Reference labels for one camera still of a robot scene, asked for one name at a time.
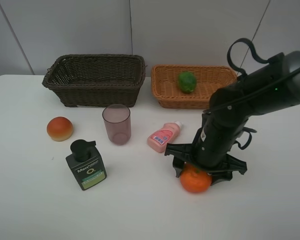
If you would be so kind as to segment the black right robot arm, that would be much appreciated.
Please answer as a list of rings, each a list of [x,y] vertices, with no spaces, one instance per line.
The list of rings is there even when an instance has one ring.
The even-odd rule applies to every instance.
[[[164,153],[173,156],[177,177],[190,164],[206,172],[213,184],[230,181],[233,172],[247,171],[247,164],[229,155],[229,151],[242,133],[255,133],[246,127],[249,118],[297,105],[300,105],[300,51],[277,54],[263,68],[240,76],[235,83],[213,93],[192,143],[169,143]]]

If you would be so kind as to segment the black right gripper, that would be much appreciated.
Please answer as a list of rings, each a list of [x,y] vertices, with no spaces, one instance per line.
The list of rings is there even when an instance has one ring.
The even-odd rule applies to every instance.
[[[221,116],[218,113],[203,113],[201,128],[192,143],[172,144],[166,146],[164,154],[172,155],[172,167],[175,177],[179,178],[186,163],[211,175],[211,186],[231,181],[232,172],[245,174],[247,163],[228,152],[248,121],[247,116]]]

